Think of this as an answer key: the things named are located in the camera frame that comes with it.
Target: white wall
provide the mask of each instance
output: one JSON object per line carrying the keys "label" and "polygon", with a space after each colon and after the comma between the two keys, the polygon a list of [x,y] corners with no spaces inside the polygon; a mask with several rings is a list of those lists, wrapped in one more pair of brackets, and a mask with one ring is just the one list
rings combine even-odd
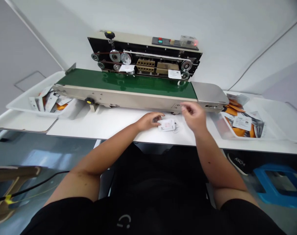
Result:
{"label": "white wall", "polygon": [[229,89],[297,19],[297,0],[13,0],[61,64],[98,70],[87,37],[100,29],[180,38],[204,54],[192,80]]}
{"label": "white wall", "polygon": [[[262,55],[231,90],[262,94],[285,78],[284,83],[291,79],[291,84],[297,78],[297,25]],[[297,82],[286,92],[292,95],[294,90],[297,93]]]}
{"label": "white wall", "polygon": [[289,102],[297,109],[297,68],[285,79],[267,89],[263,96],[271,100]]}
{"label": "white wall", "polygon": [[[61,67],[19,19],[4,0],[0,0],[0,115],[17,96]],[[29,78],[15,83],[26,76]]]}

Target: blue stool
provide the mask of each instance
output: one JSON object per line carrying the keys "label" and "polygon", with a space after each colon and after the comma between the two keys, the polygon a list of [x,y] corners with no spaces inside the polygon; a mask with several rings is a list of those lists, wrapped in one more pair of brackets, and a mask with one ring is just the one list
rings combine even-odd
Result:
{"label": "blue stool", "polygon": [[266,191],[266,193],[258,193],[264,203],[297,208],[297,191],[289,192],[289,195],[280,194],[267,176],[266,171],[284,172],[296,189],[297,178],[294,173],[297,174],[297,172],[288,166],[275,164],[266,164],[254,169],[255,175]]}

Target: black cable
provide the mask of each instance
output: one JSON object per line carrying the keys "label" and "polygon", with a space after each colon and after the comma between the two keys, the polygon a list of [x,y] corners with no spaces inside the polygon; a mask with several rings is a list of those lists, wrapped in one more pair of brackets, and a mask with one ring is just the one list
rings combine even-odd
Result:
{"label": "black cable", "polygon": [[249,68],[259,59],[261,58],[262,55],[264,55],[266,53],[266,51],[268,51],[273,45],[275,45],[283,36],[285,36],[287,34],[287,32],[289,32],[295,25],[297,25],[297,22],[295,22],[283,35],[281,35],[274,43],[272,43],[262,54],[259,55],[259,57],[257,57],[251,64],[250,66],[244,71],[244,73],[241,75],[241,77],[236,81],[235,84],[232,85],[232,87],[230,87],[228,89],[228,91],[230,91],[231,88],[233,88],[240,80],[241,78],[246,74],[246,72],[249,70]]}
{"label": "black cable", "polygon": [[[12,194],[12,195],[11,195],[11,198],[13,198],[13,197],[15,197],[15,196],[18,196],[18,195],[20,195],[20,194],[26,193],[26,192],[30,191],[31,189],[34,189],[34,188],[36,188],[36,187],[38,187],[38,186],[40,186],[40,185],[46,183],[47,181],[49,181],[51,178],[55,177],[56,175],[63,174],[63,173],[68,173],[68,172],[69,172],[69,171],[61,171],[61,172],[57,172],[57,173],[53,174],[50,178],[48,178],[48,179],[42,181],[41,183],[38,183],[38,184],[36,184],[36,185],[34,185],[34,186],[30,187],[30,188],[27,188],[27,189],[25,189],[25,190],[22,190],[22,191],[19,191],[19,192],[16,192],[16,193]],[[4,201],[5,199],[6,199],[6,197],[0,197],[0,201]]]}

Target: black knob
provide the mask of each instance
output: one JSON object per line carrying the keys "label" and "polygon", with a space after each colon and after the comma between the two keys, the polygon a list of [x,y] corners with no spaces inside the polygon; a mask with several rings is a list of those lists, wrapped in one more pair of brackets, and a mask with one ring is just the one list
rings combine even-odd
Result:
{"label": "black knob", "polygon": [[95,101],[92,98],[86,98],[84,101],[87,102],[88,104],[95,104]]}
{"label": "black knob", "polygon": [[111,31],[105,31],[105,37],[107,37],[108,39],[113,39],[115,37],[115,34]]}

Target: power cord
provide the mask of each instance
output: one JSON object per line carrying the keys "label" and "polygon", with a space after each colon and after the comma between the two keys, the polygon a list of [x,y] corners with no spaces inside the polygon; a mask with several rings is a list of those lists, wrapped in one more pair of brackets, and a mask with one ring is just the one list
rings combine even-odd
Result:
{"label": "power cord", "polygon": [[262,54],[259,55],[259,57],[257,57],[251,64],[250,66],[244,71],[244,73],[241,75],[241,77],[236,81],[235,84],[232,85],[232,87],[230,87],[228,89],[228,91],[230,91],[230,89],[232,89],[240,80],[241,78],[246,74],[246,72],[249,70],[249,68],[259,59],[261,58],[262,55],[264,55],[266,53],[266,51],[268,51],[273,45],[276,44],[276,42],[278,42],[283,36],[285,36],[287,34],[287,32],[289,32],[295,25],[297,24],[297,22],[295,22],[283,35],[281,35],[273,44],[271,44]]}
{"label": "power cord", "polygon": [[34,188],[36,188],[36,187],[38,187],[38,186],[44,184],[44,183],[46,183],[47,181],[49,181],[50,179],[52,179],[52,178],[55,177],[56,175],[63,174],[63,173],[68,173],[68,172],[69,172],[69,171],[61,171],[61,172],[55,173],[55,174],[53,174],[50,178],[48,178],[48,179],[42,181],[41,183],[38,183],[38,184],[36,184],[36,185],[34,185],[34,186],[30,187],[30,188],[27,188],[27,189],[24,189],[24,190],[22,190],[22,191],[16,192],[16,193],[14,193],[14,194],[9,194],[9,195],[6,195],[6,196],[4,196],[4,197],[0,197],[0,201],[6,201],[7,204],[16,203],[16,202],[11,201],[11,198],[13,198],[13,197],[15,197],[15,196],[18,196],[18,195],[20,195],[20,194],[26,193],[26,192],[28,192],[28,191],[30,191],[30,190],[32,190],[32,189],[34,189]]}

